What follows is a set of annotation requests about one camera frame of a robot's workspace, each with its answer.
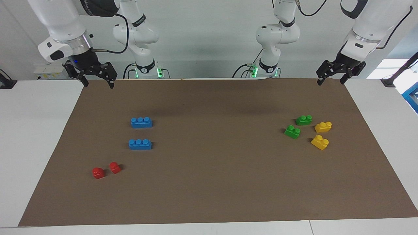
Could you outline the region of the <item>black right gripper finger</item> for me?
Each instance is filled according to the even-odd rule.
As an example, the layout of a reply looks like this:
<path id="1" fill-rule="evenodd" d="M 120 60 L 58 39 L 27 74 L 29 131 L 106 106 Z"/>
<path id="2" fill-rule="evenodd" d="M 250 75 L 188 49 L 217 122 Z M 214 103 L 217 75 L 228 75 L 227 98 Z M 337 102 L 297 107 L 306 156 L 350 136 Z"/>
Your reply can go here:
<path id="1" fill-rule="evenodd" d="M 71 79 L 77 79 L 84 87 L 88 87 L 88 80 L 86 79 L 84 72 L 76 71 L 73 64 L 64 64 L 64 69 L 67 71 L 67 74 Z"/>
<path id="2" fill-rule="evenodd" d="M 114 88 L 114 81 L 117 78 L 117 72 L 110 62 L 100 64 L 100 78 L 108 83 L 110 89 Z"/>

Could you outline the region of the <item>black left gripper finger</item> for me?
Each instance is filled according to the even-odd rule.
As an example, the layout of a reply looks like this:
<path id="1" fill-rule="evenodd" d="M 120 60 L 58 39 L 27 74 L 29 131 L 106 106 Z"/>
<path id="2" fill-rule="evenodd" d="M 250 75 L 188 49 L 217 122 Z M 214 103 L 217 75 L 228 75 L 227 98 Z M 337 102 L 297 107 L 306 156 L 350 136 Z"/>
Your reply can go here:
<path id="1" fill-rule="evenodd" d="M 340 79 L 340 84 L 344 85 L 351 77 L 358 76 L 365 66 L 366 62 L 361 62 L 353 68 L 347 68 L 345 74 Z"/>
<path id="2" fill-rule="evenodd" d="M 335 74 L 335 63 L 325 60 L 316 70 L 316 75 L 318 77 L 317 84 L 321 86 L 325 79 Z"/>

